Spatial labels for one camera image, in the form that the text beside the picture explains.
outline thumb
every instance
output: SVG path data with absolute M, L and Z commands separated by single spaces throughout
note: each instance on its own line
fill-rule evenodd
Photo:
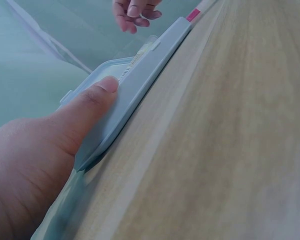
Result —
M 146 7 L 147 2 L 147 0 L 131 0 L 127 11 L 128 17 L 139 17 L 144 8 Z
M 76 149 L 67 147 L 78 150 L 84 137 L 115 102 L 118 86 L 116 78 L 107 76 L 50 115 L 56 130 L 61 130 L 59 133 L 69 138 Z

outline light blue plastic clip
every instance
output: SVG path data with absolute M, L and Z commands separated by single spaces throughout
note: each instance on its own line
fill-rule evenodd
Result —
M 190 30 L 191 23 L 179 17 L 120 80 L 116 102 L 85 137 L 75 156 L 77 171 L 98 163 Z M 62 99 L 61 107 L 96 82 L 96 71 Z

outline knuckle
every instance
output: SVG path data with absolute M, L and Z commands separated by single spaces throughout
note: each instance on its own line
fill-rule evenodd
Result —
M 107 101 L 97 86 L 94 89 L 87 89 L 82 94 L 82 101 L 85 105 L 93 105 L 94 108 L 98 109 L 104 109 L 107 106 Z

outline fingernail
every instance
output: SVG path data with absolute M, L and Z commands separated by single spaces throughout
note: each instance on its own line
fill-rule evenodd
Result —
M 162 16 L 162 13 L 159 12 L 159 11 L 155 11 L 152 16 L 157 19 L 157 18 L 160 18 Z
M 139 13 L 138 13 L 138 8 L 137 8 L 137 6 L 131 6 L 131 7 L 129 7 L 129 9 L 128 9 L 128 16 L 129 17 L 136 17 L 136 16 L 138 16 L 139 15 Z
M 95 84 L 106 90 L 108 93 L 115 93 L 118 90 L 119 82 L 114 76 L 106 76 L 101 81 Z

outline light wood grain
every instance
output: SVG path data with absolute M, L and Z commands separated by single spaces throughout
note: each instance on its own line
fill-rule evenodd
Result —
M 300 240 L 300 0 L 214 4 L 86 180 L 78 240 Z

